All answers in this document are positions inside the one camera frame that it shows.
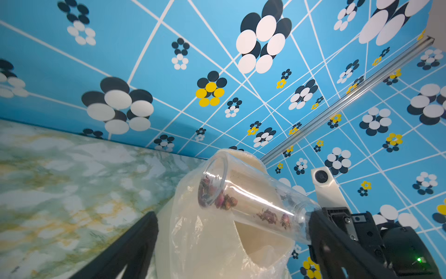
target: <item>green marble surface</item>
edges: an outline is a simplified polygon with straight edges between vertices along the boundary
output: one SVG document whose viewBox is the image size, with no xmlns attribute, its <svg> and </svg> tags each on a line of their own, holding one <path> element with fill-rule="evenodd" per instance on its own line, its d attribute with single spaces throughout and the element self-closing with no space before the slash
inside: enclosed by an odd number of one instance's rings
<svg viewBox="0 0 446 279">
<path fill-rule="evenodd" d="M 0 278 L 68 278 L 201 161 L 0 121 Z"/>
</svg>

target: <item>aluminum rail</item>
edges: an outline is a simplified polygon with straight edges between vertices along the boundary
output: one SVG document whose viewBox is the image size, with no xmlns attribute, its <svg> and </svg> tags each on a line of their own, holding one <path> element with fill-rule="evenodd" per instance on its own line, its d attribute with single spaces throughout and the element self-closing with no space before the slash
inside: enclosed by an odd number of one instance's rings
<svg viewBox="0 0 446 279">
<path fill-rule="evenodd" d="M 403 51 L 400 55 L 395 57 L 392 61 L 390 61 L 388 64 L 374 73 L 370 78 L 361 83 L 357 88 L 353 89 L 353 91 L 351 91 L 349 94 L 339 99 L 336 103 L 332 104 L 329 108 L 327 108 L 313 120 L 300 128 L 295 134 L 291 135 L 270 152 L 265 154 L 261 158 L 263 164 L 268 165 L 275 158 L 280 156 L 282 152 L 285 151 L 288 147 L 296 142 L 299 142 L 301 139 L 312 133 L 321 125 L 326 124 L 333 115 L 345 109 L 348 105 L 364 95 L 368 90 L 381 83 L 389 75 L 403 67 L 413 58 L 418 56 L 421 52 L 425 51 L 429 46 L 433 44 L 433 42 L 433 38 L 425 36 L 423 39 L 417 41 L 415 44 Z"/>
</svg>

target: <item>camera lens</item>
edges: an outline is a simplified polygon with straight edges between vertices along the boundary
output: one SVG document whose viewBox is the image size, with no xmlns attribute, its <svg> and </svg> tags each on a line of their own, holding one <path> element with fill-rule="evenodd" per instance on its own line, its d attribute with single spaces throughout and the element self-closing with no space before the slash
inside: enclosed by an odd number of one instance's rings
<svg viewBox="0 0 446 279">
<path fill-rule="evenodd" d="M 319 183 L 325 183 L 328 180 L 328 174 L 325 171 L 317 171 L 314 176 Z"/>
</svg>

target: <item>clear plastic bottle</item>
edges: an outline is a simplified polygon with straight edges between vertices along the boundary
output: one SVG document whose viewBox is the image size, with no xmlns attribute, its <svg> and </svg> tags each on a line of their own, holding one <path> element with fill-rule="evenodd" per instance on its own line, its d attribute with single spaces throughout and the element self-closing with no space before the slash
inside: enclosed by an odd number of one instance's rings
<svg viewBox="0 0 446 279">
<path fill-rule="evenodd" d="M 225 210 L 234 220 L 310 244 L 308 222 L 321 207 L 227 152 L 209 159 L 198 188 L 202 208 Z"/>
</svg>

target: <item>plastic bag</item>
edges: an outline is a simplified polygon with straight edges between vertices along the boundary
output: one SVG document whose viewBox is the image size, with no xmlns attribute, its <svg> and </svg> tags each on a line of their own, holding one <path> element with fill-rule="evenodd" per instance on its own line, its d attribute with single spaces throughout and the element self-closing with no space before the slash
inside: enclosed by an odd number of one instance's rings
<svg viewBox="0 0 446 279">
<path fill-rule="evenodd" d="M 236 150 L 219 152 L 229 152 L 266 172 L 263 163 L 252 154 Z M 200 208 L 197 202 L 198 184 L 206 163 L 180 181 L 174 200 L 170 201 L 170 261 L 167 267 L 170 277 L 280 279 L 295 242 L 234 222 L 223 212 Z"/>
</svg>

